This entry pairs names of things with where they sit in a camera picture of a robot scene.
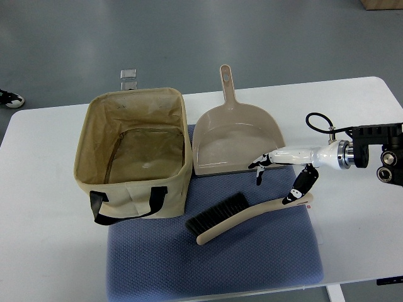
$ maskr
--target gray floor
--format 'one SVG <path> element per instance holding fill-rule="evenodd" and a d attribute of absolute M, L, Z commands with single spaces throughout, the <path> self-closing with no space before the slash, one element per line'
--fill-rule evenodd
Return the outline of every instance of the gray floor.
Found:
<path fill-rule="evenodd" d="M 26 98 L 22 110 L 89 103 L 131 67 L 139 89 L 219 91 L 222 64 L 236 88 L 378 76 L 403 104 L 402 49 L 403 11 L 360 0 L 0 1 L 0 87 Z M 0 107 L 0 142 L 15 112 Z M 342 287 L 347 302 L 403 301 L 401 284 Z M 329 298 L 317 288 L 223 301 Z"/>

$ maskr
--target canvas storage basket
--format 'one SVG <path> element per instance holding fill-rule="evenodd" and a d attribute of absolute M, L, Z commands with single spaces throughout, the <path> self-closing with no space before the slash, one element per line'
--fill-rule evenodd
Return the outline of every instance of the canvas storage basket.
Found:
<path fill-rule="evenodd" d="M 192 167 L 179 91 L 111 92 L 90 103 L 74 177 L 96 223 L 182 215 Z"/>

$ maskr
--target white table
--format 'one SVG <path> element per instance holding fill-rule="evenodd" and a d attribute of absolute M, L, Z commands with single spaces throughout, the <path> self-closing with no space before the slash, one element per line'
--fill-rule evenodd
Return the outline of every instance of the white table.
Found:
<path fill-rule="evenodd" d="M 338 128 L 403 121 L 403 109 L 376 77 L 242 89 L 236 95 L 268 111 L 287 145 L 327 143 L 327 135 L 305 125 L 312 111 L 328 115 Z M 192 124 L 222 104 L 223 95 L 188 94 L 184 100 Z M 89 199 L 72 175 L 86 109 L 33 109 L 11 119 L 0 147 L 2 301 L 106 301 L 108 229 L 93 222 Z M 319 119 L 312 122 L 326 127 Z M 377 179 L 380 153 L 380 146 L 370 147 L 366 169 L 319 169 L 311 190 L 323 239 L 324 279 L 318 286 L 403 274 L 403 189 Z"/>

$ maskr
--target hand brush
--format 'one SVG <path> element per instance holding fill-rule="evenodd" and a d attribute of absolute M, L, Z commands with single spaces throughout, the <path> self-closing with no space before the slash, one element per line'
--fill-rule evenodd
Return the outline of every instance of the hand brush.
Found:
<path fill-rule="evenodd" d="M 250 218 L 266 212 L 309 203 L 313 199 L 313 195 L 307 193 L 300 199 L 288 204 L 283 204 L 283 198 L 278 198 L 249 206 L 245 196 L 242 193 L 237 193 L 190 218 L 185 225 L 197 237 L 197 244 L 203 245 Z"/>

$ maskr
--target black cable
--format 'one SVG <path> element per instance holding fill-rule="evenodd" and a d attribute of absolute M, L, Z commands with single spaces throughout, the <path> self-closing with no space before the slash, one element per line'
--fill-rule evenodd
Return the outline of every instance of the black cable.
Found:
<path fill-rule="evenodd" d="M 309 113 L 308 115 L 307 115 L 307 117 L 305 118 L 305 122 L 306 122 L 306 124 L 308 125 L 308 127 L 309 128 L 311 128 L 311 129 L 313 129 L 313 130 L 315 130 L 315 131 L 318 131 L 318 132 L 320 132 L 320 133 L 323 133 L 323 134 L 335 134 L 335 133 L 340 133 L 340 132 L 346 132 L 346 134 L 349 136 L 349 137 L 351 137 L 351 134 L 350 134 L 350 132 L 351 132 L 351 130 L 354 128 L 354 127 L 346 127 L 346 128 L 340 128 L 340 129 L 334 129 L 334 130 L 322 130 L 322 129 L 319 129 L 319 128 L 317 128 L 317 127 L 315 127 L 314 125 L 312 125 L 311 123 L 310 123 L 310 121 L 309 121 L 309 118 L 311 117 L 311 116 L 320 116 L 321 118 L 324 118 L 327 122 L 328 122 L 328 124 L 329 124 L 329 127 L 333 127 L 333 123 L 332 123 L 332 121 L 326 116 L 326 115 L 323 115 L 322 113 L 318 113 L 318 112 L 311 112 L 311 113 Z"/>

